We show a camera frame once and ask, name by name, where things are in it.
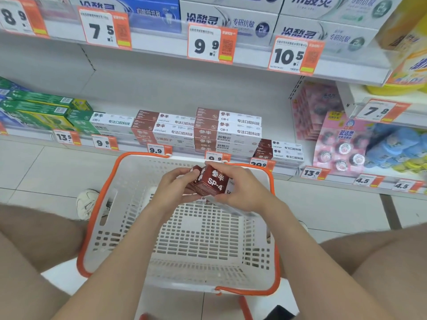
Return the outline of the large white orange price tag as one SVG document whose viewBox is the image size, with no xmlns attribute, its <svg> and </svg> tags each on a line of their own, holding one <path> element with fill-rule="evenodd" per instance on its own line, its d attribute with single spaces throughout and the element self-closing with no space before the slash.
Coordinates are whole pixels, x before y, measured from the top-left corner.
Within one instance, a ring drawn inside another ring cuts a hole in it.
<svg viewBox="0 0 427 320">
<path fill-rule="evenodd" d="M 406 102 L 374 98 L 369 100 L 365 107 L 356 114 L 355 119 L 390 124 L 410 106 L 411 104 Z"/>
<path fill-rule="evenodd" d="M 13 34 L 50 38 L 35 0 L 0 0 L 0 28 Z"/>
<path fill-rule="evenodd" d="M 325 42 L 278 35 L 274 39 L 267 70 L 313 76 Z"/>
<path fill-rule="evenodd" d="M 187 32 L 188 59 L 233 64 L 237 29 L 191 22 Z"/>
<path fill-rule="evenodd" d="M 127 13 L 78 6 L 86 42 L 95 46 L 132 50 Z"/>
</svg>

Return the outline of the white shoe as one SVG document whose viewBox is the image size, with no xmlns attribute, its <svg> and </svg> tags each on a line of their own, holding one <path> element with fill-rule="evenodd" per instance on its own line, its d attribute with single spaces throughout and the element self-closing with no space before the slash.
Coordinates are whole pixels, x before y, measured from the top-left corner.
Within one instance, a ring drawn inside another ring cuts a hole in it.
<svg viewBox="0 0 427 320">
<path fill-rule="evenodd" d="M 94 189 L 85 189 L 77 196 L 76 209 L 79 220 L 88 221 L 92 215 L 99 192 Z"/>
</svg>

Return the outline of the person's left leg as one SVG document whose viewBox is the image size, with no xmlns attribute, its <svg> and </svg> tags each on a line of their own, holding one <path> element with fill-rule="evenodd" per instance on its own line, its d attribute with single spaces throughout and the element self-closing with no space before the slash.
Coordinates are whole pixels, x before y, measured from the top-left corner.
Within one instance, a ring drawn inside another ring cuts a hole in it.
<svg viewBox="0 0 427 320">
<path fill-rule="evenodd" d="M 42 273 L 78 256 L 87 227 L 87 217 L 0 204 L 0 320 L 54 317 L 70 295 Z"/>
</svg>

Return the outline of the white grey toothpaste box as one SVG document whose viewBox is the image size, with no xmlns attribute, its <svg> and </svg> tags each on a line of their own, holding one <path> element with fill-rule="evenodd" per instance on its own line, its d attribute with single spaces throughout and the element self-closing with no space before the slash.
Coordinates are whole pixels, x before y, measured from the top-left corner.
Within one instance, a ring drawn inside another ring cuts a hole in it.
<svg viewBox="0 0 427 320">
<path fill-rule="evenodd" d="M 280 14 L 380 29 L 402 0 L 284 0 Z"/>
<path fill-rule="evenodd" d="M 180 0 L 278 14 L 284 0 Z"/>
<path fill-rule="evenodd" d="M 69 3 L 74 6 L 82 6 L 85 8 L 93 8 L 100 10 L 112 10 L 115 11 L 120 7 L 120 4 L 116 0 L 68 0 Z"/>
<path fill-rule="evenodd" d="M 274 35 L 322 41 L 331 56 L 361 58 L 378 30 L 335 22 L 279 15 Z"/>
<path fill-rule="evenodd" d="M 234 28 L 237 43 L 266 47 L 270 45 L 279 14 L 180 0 L 182 23 Z"/>
</svg>

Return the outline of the person's right forearm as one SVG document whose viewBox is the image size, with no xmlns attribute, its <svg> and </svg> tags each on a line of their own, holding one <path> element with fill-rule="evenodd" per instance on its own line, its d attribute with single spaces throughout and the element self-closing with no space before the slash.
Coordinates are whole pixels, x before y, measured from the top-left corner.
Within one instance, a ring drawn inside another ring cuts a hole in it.
<svg viewBox="0 0 427 320">
<path fill-rule="evenodd" d="M 395 320 L 309 235 L 273 196 L 259 214 L 283 255 L 284 269 L 305 320 Z"/>
</svg>

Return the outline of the stack of maroon toothpaste packs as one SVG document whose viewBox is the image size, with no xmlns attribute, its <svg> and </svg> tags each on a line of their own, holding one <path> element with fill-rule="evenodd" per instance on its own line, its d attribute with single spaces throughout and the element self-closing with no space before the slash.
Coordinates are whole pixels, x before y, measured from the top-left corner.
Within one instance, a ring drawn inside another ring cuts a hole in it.
<svg viewBox="0 0 427 320">
<path fill-rule="evenodd" d="M 140 143 L 210 150 L 284 165 L 304 162 L 301 145 L 263 138 L 262 118 L 243 113 L 198 107 L 195 117 L 188 117 L 140 110 L 131 130 Z"/>
</svg>

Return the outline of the white basket with orange rim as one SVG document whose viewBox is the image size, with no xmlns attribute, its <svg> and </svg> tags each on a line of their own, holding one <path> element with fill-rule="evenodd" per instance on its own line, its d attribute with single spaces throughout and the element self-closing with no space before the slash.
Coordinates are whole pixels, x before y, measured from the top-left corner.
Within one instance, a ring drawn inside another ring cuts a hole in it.
<svg viewBox="0 0 427 320">
<path fill-rule="evenodd" d="M 189 157 L 143 152 L 120 155 L 94 206 L 77 269 L 90 277 L 134 224 L 162 176 L 204 166 Z M 162 226 L 146 284 L 178 290 L 268 296 L 280 285 L 279 253 L 255 215 L 231 215 L 204 200 L 179 205 Z"/>
</svg>

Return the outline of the pile of blue cleaner packs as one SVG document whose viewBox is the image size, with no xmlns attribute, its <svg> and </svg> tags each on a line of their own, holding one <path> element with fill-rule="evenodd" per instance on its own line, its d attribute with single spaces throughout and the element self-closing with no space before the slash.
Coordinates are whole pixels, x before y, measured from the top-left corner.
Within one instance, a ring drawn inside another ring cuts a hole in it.
<svg viewBox="0 0 427 320">
<path fill-rule="evenodd" d="M 414 174 L 427 171 L 427 130 L 376 123 L 364 167 Z"/>
</svg>

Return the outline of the blue toothpaste box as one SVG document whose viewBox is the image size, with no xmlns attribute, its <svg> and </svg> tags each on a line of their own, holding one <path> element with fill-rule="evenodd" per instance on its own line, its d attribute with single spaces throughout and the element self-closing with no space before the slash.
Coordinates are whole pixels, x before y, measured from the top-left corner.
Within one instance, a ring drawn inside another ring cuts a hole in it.
<svg viewBox="0 0 427 320">
<path fill-rule="evenodd" d="M 133 30 L 181 33 L 179 0 L 115 0 L 129 16 Z"/>
</svg>

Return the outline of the white green toothpaste box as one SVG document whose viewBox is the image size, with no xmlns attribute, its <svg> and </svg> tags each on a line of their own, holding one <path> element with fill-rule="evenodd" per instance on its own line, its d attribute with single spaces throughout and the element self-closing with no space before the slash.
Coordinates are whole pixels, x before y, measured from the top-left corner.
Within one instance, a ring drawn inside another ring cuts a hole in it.
<svg viewBox="0 0 427 320">
<path fill-rule="evenodd" d="M 72 110 L 67 119 L 83 134 L 126 134 L 133 135 L 131 127 L 135 118 L 97 111 Z"/>
</svg>

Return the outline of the person's right leg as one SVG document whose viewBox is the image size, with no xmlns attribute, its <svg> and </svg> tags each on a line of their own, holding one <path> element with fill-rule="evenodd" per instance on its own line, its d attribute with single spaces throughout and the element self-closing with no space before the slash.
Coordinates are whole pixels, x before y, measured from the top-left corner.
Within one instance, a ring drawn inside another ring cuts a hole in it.
<svg viewBox="0 0 427 320">
<path fill-rule="evenodd" d="M 427 320 L 427 222 L 320 246 L 398 320 Z"/>
</svg>

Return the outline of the person's left forearm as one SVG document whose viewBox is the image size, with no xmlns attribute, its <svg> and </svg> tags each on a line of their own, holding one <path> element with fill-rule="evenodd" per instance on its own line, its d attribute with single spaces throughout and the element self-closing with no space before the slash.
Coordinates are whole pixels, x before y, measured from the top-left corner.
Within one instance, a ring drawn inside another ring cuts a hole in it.
<svg viewBox="0 0 427 320">
<path fill-rule="evenodd" d="M 134 320 L 161 226 L 181 199 L 152 199 L 124 239 L 51 320 Z"/>
</svg>

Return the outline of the row of small price labels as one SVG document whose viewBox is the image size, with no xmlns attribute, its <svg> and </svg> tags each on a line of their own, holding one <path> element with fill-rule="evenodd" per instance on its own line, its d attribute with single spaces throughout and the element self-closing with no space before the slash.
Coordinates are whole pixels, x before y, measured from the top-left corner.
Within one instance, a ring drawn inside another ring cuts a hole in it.
<svg viewBox="0 0 427 320">
<path fill-rule="evenodd" d="M 21 128 L 21 127 L 14 127 L 14 126 L 11 126 L 11 127 L 6 126 L 5 127 L 2 125 L 2 123 L 0 123 L 0 128 L 6 129 L 6 128 Z M 54 132 L 54 135 L 57 136 L 58 142 L 65 141 L 66 143 L 71 143 L 71 144 L 76 144 L 77 141 L 80 140 L 80 136 L 85 135 L 85 134 L 78 134 L 77 132 L 71 132 L 71 131 L 66 131 L 66 130 L 65 131 L 64 130 L 52 130 L 52 131 Z M 92 136 L 92 139 L 93 139 L 94 145 L 99 145 L 99 147 L 101 149 L 118 150 L 117 140 L 111 136 L 94 135 L 94 136 Z M 59 148 L 71 149 L 68 146 L 66 146 L 66 147 L 61 146 Z M 191 165 L 198 164 L 200 166 L 207 159 L 213 160 L 214 158 L 218 159 L 219 157 L 221 157 L 223 162 L 229 162 L 229 163 L 233 163 L 235 165 L 242 163 L 243 166 L 248 166 L 248 165 L 252 165 L 254 167 L 259 166 L 265 170 L 269 169 L 271 173 L 272 173 L 272 170 L 275 167 L 276 163 L 278 163 L 278 162 L 276 162 L 275 165 L 273 165 L 272 162 L 267 161 L 265 159 L 255 159 L 255 158 L 243 158 L 243 159 L 241 159 L 241 158 L 238 158 L 236 156 L 231 156 L 230 158 L 226 158 L 225 154 L 218 154 L 218 153 L 210 152 L 210 151 L 207 154 L 201 154 L 201 153 L 179 152 L 178 150 L 172 149 L 171 153 L 169 153 L 167 155 L 162 155 L 163 151 L 166 148 L 162 147 L 160 145 L 149 145 L 149 146 L 147 146 L 147 149 L 148 149 L 147 153 L 143 153 L 143 152 L 130 152 L 130 153 L 142 154 L 143 156 L 146 156 L 149 158 L 164 158 L 164 159 L 166 159 L 167 162 L 171 162 L 172 160 L 190 161 Z M 371 169 L 370 172 L 379 172 L 380 170 L 381 169 L 374 169 L 373 168 L 373 169 Z M 384 179 L 384 176 L 389 176 L 390 175 L 389 172 L 391 172 L 391 171 L 386 170 L 386 172 L 384 174 L 381 173 L 382 176 L 379 179 L 379 182 L 381 182 L 382 179 Z M 316 167 L 311 166 L 309 163 L 305 163 L 305 168 L 303 170 L 303 174 L 301 175 L 301 177 L 306 176 L 306 177 L 313 177 L 314 179 L 317 179 L 319 176 L 327 176 L 328 174 L 330 174 L 330 171 L 327 169 L 316 168 Z M 424 179 L 425 179 L 425 185 L 427 186 L 427 172 L 423 171 L 420 174 L 425 174 Z M 358 176 L 355 176 L 355 178 L 356 178 L 356 182 L 360 182 L 363 185 L 369 186 L 376 179 L 376 176 L 369 175 L 367 177 L 366 176 L 363 177 L 363 174 L 361 172 Z"/>
</svg>

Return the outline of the person's right hand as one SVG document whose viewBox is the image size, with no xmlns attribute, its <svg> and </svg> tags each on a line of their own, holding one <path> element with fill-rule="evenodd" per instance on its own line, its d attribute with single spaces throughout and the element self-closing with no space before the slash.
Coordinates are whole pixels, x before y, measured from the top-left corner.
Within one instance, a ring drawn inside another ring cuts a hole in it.
<svg viewBox="0 0 427 320">
<path fill-rule="evenodd" d="M 241 206 L 233 206 L 245 212 L 255 212 L 266 218 L 273 212 L 284 210 L 287 205 L 270 192 L 253 173 L 244 167 L 231 166 L 226 163 L 206 161 L 215 169 L 223 172 L 234 180 L 234 187 L 241 187 Z M 223 195 L 219 194 L 216 199 L 223 203 Z"/>
</svg>

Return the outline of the yellow detergent bottle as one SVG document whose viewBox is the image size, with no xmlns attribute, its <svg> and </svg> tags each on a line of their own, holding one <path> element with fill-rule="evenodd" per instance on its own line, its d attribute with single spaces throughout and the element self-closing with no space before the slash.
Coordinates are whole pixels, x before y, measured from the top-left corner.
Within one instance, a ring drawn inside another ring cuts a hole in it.
<svg viewBox="0 0 427 320">
<path fill-rule="evenodd" d="M 395 50 L 427 14 L 427 0 L 402 0 L 379 30 L 375 39 L 382 49 Z"/>
<path fill-rule="evenodd" d="M 397 67 L 383 86 L 365 86 L 370 94 L 400 96 L 427 84 L 427 13 L 398 44 L 396 51 Z"/>
</svg>

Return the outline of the pink toilet cleaner blister pack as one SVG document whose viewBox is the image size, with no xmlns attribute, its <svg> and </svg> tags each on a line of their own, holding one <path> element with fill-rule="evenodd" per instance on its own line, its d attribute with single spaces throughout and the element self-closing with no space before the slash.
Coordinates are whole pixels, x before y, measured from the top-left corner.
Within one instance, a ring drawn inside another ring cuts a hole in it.
<svg viewBox="0 0 427 320">
<path fill-rule="evenodd" d="M 375 123 L 348 118 L 344 112 L 328 111 L 313 157 L 313 167 L 330 174 L 358 176 L 364 168 L 366 149 Z"/>
</svg>

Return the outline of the person's leg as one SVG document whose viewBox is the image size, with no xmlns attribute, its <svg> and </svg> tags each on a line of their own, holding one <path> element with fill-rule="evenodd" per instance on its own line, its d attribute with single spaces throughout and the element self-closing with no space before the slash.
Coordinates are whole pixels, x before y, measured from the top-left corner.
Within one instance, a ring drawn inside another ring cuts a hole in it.
<svg viewBox="0 0 427 320">
<path fill-rule="evenodd" d="M 54 317 L 70 295 L 42 273 L 78 256 L 87 227 L 87 217 L 0 204 L 0 320 Z"/>
<path fill-rule="evenodd" d="M 398 320 L 427 320 L 427 222 L 320 246 Z"/>
</svg>

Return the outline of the person's left hand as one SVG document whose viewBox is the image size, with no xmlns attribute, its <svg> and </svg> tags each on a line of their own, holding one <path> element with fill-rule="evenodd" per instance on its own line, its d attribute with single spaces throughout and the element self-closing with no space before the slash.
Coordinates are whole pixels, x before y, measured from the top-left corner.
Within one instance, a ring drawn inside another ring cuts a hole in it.
<svg viewBox="0 0 427 320">
<path fill-rule="evenodd" d="M 184 193 L 193 193 L 186 189 L 188 183 L 194 181 L 199 171 L 190 172 L 190 168 L 176 168 L 163 175 L 149 205 L 154 207 L 163 217 L 169 218 L 178 205 Z"/>
</svg>

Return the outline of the maroon white toothpaste box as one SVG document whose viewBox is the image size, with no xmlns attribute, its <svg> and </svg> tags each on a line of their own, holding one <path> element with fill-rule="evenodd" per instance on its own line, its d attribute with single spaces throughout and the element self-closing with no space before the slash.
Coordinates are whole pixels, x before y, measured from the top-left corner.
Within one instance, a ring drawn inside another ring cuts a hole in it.
<svg viewBox="0 0 427 320">
<path fill-rule="evenodd" d="M 218 206 L 220 209 L 224 210 L 226 213 L 229 213 L 233 216 L 244 216 L 249 218 L 258 218 L 258 214 L 254 212 L 245 212 L 237 208 L 233 208 L 226 204 L 220 203 L 216 196 L 219 194 L 225 194 L 231 192 L 234 188 L 234 180 L 223 172 L 215 169 L 214 167 L 207 165 L 203 167 L 202 175 L 199 178 L 197 187 L 201 190 L 201 195 L 207 201 Z"/>
<path fill-rule="evenodd" d="M 190 172 L 191 172 L 191 171 L 194 171 L 194 170 L 199 171 L 199 175 L 197 176 L 197 178 L 196 178 L 194 181 L 192 181 L 192 182 L 190 182 L 190 183 L 188 183 L 188 184 L 187 184 L 186 189 L 189 189 L 189 190 L 193 191 L 193 193 L 196 193 L 196 194 L 201 195 L 201 193 L 202 193 L 202 192 L 201 192 L 201 190 L 198 188 L 197 184 L 198 184 L 198 182 L 199 182 L 199 178 L 200 178 L 200 176 L 202 175 L 203 168 L 202 168 L 202 167 L 200 167 L 199 165 L 195 165 L 195 166 L 193 166 L 193 167 L 190 169 Z"/>
</svg>

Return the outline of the stack of green toothpaste packs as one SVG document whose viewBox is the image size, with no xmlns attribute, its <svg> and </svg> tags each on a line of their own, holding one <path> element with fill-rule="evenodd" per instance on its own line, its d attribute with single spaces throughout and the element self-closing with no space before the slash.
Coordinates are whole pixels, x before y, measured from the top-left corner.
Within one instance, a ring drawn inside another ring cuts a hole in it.
<svg viewBox="0 0 427 320">
<path fill-rule="evenodd" d="M 32 92 L 0 76 L 0 123 L 40 130 L 76 131 L 72 110 L 92 112 L 87 100 Z"/>
</svg>

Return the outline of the stack of pink cleaner packs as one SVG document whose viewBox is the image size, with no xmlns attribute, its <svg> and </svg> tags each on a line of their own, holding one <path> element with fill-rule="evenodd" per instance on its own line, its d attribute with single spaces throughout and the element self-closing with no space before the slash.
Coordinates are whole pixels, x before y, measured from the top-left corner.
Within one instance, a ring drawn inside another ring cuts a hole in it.
<svg viewBox="0 0 427 320">
<path fill-rule="evenodd" d="M 327 113 L 344 110 L 338 88 L 332 82 L 305 81 L 291 104 L 298 140 L 316 141 Z"/>
</svg>

